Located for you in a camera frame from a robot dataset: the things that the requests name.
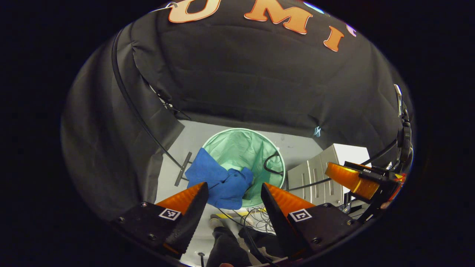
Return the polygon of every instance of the orange letter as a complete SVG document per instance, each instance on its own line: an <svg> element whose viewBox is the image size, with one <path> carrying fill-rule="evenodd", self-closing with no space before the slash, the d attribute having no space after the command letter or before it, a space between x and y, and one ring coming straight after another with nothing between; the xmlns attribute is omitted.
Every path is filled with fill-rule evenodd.
<svg viewBox="0 0 475 267"><path fill-rule="evenodd" d="M221 0L208 0L202 11L189 14L186 10L193 1L184 0L178 3L178 7L172 6L168 20L174 23L183 23L207 18L218 10L219 3L221 2Z"/></svg>
<svg viewBox="0 0 475 267"><path fill-rule="evenodd" d="M330 26L330 36L327 40L323 41L323 44L328 47L331 51L338 52L338 44L340 43L340 39L345 37L342 32L340 32L337 28Z"/></svg>
<svg viewBox="0 0 475 267"><path fill-rule="evenodd" d="M284 23L284 27L301 34L307 33L305 26L307 26L308 18L313 17L312 14L298 7L283 9L277 0L256 0L251 12L244 14L244 17L251 20L267 21L267 17L264 15L266 10L274 24L279 24L290 18Z"/></svg>

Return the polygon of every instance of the blue cloth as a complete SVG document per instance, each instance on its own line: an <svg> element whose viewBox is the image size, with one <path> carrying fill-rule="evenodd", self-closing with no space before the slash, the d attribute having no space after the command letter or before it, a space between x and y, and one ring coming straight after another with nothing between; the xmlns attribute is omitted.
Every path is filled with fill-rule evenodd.
<svg viewBox="0 0 475 267"><path fill-rule="evenodd" d="M241 208L242 197L253 180L250 169L244 167L242 171L235 169L226 171L203 148L199 150L185 174L190 181L187 188L207 182L208 204L228 210Z"/></svg>

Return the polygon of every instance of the blue towel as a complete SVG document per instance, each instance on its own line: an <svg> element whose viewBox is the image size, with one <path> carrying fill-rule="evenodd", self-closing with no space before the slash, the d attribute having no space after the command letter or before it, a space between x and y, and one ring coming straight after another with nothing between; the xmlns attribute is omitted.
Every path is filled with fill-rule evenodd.
<svg viewBox="0 0 475 267"><path fill-rule="evenodd" d="M244 167L242 171L221 167L206 150L201 148L193 164L185 172L190 181L187 188L201 182L208 183L208 204L220 209L238 210L242 197L251 186L253 173Z"/></svg>

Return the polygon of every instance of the yellow object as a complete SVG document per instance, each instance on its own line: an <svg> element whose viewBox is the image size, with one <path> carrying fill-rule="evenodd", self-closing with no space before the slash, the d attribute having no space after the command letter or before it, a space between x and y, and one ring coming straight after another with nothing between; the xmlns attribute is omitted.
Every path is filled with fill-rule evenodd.
<svg viewBox="0 0 475 267"><path fill-rule="evenodd" d="M274 197L274 200L277 202L277 205L286 218L289 212L315 207L312 203L282 190L277 186L273 186L266 182L264 184L269 188L271 195Z"/></svg>
<svg viewBox="0 0 475 267"><path fill-rule="evenodd" d="M203 184L204 182L192 186L186 190L181 191L178 194L175 194L165 200L156 203L155 205L167 209L176 210L181 212L182 214L185 214L186 210L188 209L188 206L196 197L196 194L198 194L198 191L201 189Z"/></svg>
<svg viewBox="0 0 475 267"><path fill-rule="evenodd" d="M325 174L351 192L370 200L380 185L359 177L360 172L335 163L328 163Z"/></svg>

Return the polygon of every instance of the mint green laundry basket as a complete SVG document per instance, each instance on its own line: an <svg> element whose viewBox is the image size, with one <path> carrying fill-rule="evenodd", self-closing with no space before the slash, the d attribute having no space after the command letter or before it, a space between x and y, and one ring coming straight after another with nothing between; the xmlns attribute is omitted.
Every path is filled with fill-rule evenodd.
<svg viewBox="0 0 475 267"><path fill-rule="evenodd" d="M254 174L251 187L242 198L242 207L262 204L262 183L282 187L285 164L277 147L262 134L244 128L219 132L209 138L203 148L226 170L241 171L247 167Z"/></svg>

